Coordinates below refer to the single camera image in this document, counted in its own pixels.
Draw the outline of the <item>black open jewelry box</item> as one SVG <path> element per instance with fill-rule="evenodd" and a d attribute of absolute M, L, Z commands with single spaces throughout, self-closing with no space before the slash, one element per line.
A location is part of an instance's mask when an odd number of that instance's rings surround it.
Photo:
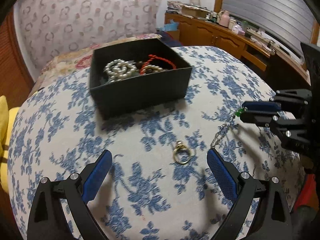
<path fill-rule="evenodd" d="M 110 82 L 104 68 L 114 60 L 146 62 L 163 68 L 159 73 L 139 73 Z M 186 95 L 192 67 L 172 48 L 154 38 L 96 49 L 92 55 L 89 91 L 104 120 L 182 99 Z"/>

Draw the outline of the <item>pink bottle on dresser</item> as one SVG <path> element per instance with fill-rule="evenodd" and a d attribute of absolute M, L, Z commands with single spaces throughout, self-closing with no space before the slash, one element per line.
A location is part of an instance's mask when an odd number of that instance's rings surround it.
<path fill-rule="evenodd" d="M 219 12 L 220 20 L 219 20 L 219 25 L 228 28 L 229 26 L 229 21 L 230 21 L 230 16 L 229 12 L 227 10 Z"/>

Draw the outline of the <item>wooden dresser cabinet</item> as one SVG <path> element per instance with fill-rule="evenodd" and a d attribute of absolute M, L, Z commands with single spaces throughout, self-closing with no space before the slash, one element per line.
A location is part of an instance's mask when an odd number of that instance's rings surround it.
<path fill-rule="evenodd" d="M 305 68 L 281 51 L 268 52 L 249 38 L 236 35 L 216 23 L 165 13 L 165 23 L 178 22 L 179 41 L 184 46 L 214 46 L 240 60 L 270 87 L 309 88 L 310 76 Z"/>

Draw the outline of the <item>window roller blind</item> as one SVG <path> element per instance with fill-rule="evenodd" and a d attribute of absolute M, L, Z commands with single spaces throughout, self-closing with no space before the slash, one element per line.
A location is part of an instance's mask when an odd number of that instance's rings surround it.
<path fill-rule="evenodd" d="M 263 28 L 299 56 L 300 44 L 310 42 L 315 18 L 303 0 L 222 0 L 222 9 Z"/>

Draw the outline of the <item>yellow plush toy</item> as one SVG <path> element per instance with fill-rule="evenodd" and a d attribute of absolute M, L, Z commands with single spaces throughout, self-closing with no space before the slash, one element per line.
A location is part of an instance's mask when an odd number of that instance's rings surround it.
<path fill-rule="evenodd" d="M 12 129 L 16 115 L 19 108 L 14 107 L 9 109 L 7 99 L 4 95 L 0 98 L 0 111 L 1 111 L 1 187 L 7 194 L 8 188 L 8 154 L 9 143 L 12 134 Z"/>

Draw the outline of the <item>blue tissue paper bag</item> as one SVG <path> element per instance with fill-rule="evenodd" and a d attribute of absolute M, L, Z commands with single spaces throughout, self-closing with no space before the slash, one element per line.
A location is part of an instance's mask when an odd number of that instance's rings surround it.
<path fill-rule="evenodd" d="M 160 31 L 165 31 L 165 32 L 177 31 L 178 30 L 178 25 L 179 25 L 178 22 L 175 22 L 174 20 L 170 20 L 169 23 L 163 25 L 163 27 L 160 27 L 159 30 Z"/>

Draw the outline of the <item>blue floral white cloth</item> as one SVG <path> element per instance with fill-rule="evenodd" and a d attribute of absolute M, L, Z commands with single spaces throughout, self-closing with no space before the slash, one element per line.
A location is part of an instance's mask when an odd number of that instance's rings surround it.
<path fill-rule="evenodd" d="M 88 207 L 111 239 L 209 239 L 231 202 L 206 161 L 210 143 L 225 161 L 254 178 L 278 177 L 293 206 L 303 183 L 299 155 L 281 148 L 267 128 L 233 113 L 244 101 L 268 100 L 273 90 L 242 62 L 214 47 L 180 47 L 192 65 L 183 100 L 102 124 L 89 93 L 89 71 L 58 79 L 20 107 L 9 144 L 8 184 L 21 235 L 42 177 L 66 179 L 107 149 L 113 167 Z"/>

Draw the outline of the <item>wooden louvered wardrobe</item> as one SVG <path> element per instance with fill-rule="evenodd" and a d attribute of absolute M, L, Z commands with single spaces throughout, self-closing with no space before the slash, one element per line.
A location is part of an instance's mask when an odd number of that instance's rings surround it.
<path fill-rule="evenodd" d="M 10 10 L 1 24 L 0 94 L 8 107 L 20 107 L 28 98 L 34 81 L 23 60 L 14 26 L 14 12 Z"/>

